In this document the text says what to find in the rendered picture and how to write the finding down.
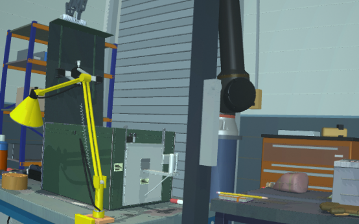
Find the pink pouch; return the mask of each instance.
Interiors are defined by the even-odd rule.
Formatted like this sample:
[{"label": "pink pouch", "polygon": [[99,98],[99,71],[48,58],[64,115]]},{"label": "pink pouch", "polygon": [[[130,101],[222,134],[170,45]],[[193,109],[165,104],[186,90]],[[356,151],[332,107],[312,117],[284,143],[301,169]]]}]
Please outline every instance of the pink pouch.
[{"label": "pink pouch", "polygon": [[286,173],[272,187],[276,190],[305,193],[308,190],[308,175],[305,173]]}]

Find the cabinet top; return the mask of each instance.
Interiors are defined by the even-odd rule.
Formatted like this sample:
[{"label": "cabinet top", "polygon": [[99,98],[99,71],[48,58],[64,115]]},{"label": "cabinet top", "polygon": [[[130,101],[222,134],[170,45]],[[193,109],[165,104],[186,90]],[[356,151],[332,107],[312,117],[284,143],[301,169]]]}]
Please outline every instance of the cabinet top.
[{"label": "cabinet top", "polygon": [[353,137],[320,137],[320,136],[267,135],[267,134],[262,134],[261,137],[273,138],[273,139],[345,140],[351,142],[359,142],[359,138],[353,138]]}]

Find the yellow pencil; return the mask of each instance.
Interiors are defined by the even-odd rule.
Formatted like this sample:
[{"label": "yellow pencil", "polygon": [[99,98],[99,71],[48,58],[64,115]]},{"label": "yellow pencil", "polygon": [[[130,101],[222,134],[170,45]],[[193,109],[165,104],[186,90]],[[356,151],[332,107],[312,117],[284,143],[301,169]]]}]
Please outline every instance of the yellow pencil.
[{"label": "yellow pencil", "polygon": [[223,195],[227,195],[227,196],[240,196],[240,197],[252,197],[252,198],[259,198],[259,199],[268,199],[268,197],[249,196],[247,194],[234,194],[234,193],[226,193],[226,192],[217,192],[217,194],[223,194]]}]

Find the desk lamp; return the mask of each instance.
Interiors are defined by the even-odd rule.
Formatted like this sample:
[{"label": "desk lamp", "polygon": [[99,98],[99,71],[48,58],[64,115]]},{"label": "desk lamp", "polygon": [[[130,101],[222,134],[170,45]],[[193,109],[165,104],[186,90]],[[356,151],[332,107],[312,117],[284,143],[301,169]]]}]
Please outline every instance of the desk lamp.
[{"label": "desk lamp", "polygon": [[[99,151],[98,151],[98,142],[97,135],[95,133],[95,122],[93,118],[93,108],[92,108],[92,100],[91,100],[91,91],[89,90],[90,81],[94,80],[94,76],[91,76],[81,68],[73,69],[76,70],[77,73],[80,73],[78,78],[75,78],[71,81],[64,82],[62,84],[58,84],[46,89],[32,89],[30,95],[22,101],[11,113],[10,117],[12,120],[17,123],[31,127],[37,128],[43,126],[43,120],[40,110],[40,104],[38,103],[39,96],[44,96],[45,93],[51,92],[53,90],[57,90],[63,87],[67,87],[69,85],[75,84],[75,86],[82,85],[82,89],[84,92],[84,102],[86,105],[86,117],[87,117],[87,126],[88,126],[88,135],[89,135],[89,144],[91,146],[92,153],[92,163],[94,167],[93,176],[93,186],[95,187],[95,204],[93,206],[95,209],[92,211],[92,216],[94,218],[105,218],[104,210],[103,210],[103,190],[106,188],[106,176],[102,175],[102,171],[100,169],[100,160],[99,160]],[[76,214],[76,223],[77,220],[81,223],[94,223],[95,220],[88,216],[83,216],[81,214]]]}]

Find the metal pillar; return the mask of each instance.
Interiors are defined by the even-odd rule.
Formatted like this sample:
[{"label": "metal pillar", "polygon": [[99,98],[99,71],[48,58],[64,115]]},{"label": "metal pillar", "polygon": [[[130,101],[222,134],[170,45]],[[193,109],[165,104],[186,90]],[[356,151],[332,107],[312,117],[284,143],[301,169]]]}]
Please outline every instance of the metal pillar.
[{"label": "metal pillar", "polygon": [[[109,82],[109,96],[108,96],[108,118],[111,120],[113,115],[113,96],[114,96],[114,81],[115,81],[115,74],[116,74],[116,59],[117,59],[117,48],[112,49],[111,51],[111,63],[110,63],[110,74],[113,78]],[[106,126],[111,128],[111,122],[107,122]]]},{"label": "metal pillar", "polygon": [[217,74],[219,0],[194,0],[193,12],[182,223],[204,224],[209,216],[211,167],[199,164],[203,82]]},{"label": "metal pillar", "polygon": [[[29,92],[30,92],[31,69],[32,69],[32,62],[30,60],[32,60],[34,54],[34,44],[36,40],[36,31],[37,31],[37,28],[33,26],[34,23],[37,23],[37,21],[33,21],[31,23],[29,51],[27,52],[27,66],[26,66],[26,76],[24,81],[23,100],[29,96]],[[19,169],[24,169],[24,162],[26,157],[26,134],[27,134],[27,127],[21,126]]]},{"label": "metal pillar", "polygon": [[10,41],[12,40],[12,33],[8,30],[6,35],[6,44],[5,44],[5,54],[3,56],[3,68],[2,68],[2,80],[1,80],[1,92],[0,92],[0,135],[2,134],[3,126],[3,111],[5,104],[5,89],[6,89],[6,76],[8,74],[8,66],[6,63],[9,61],[9,52],[10,52]]}]

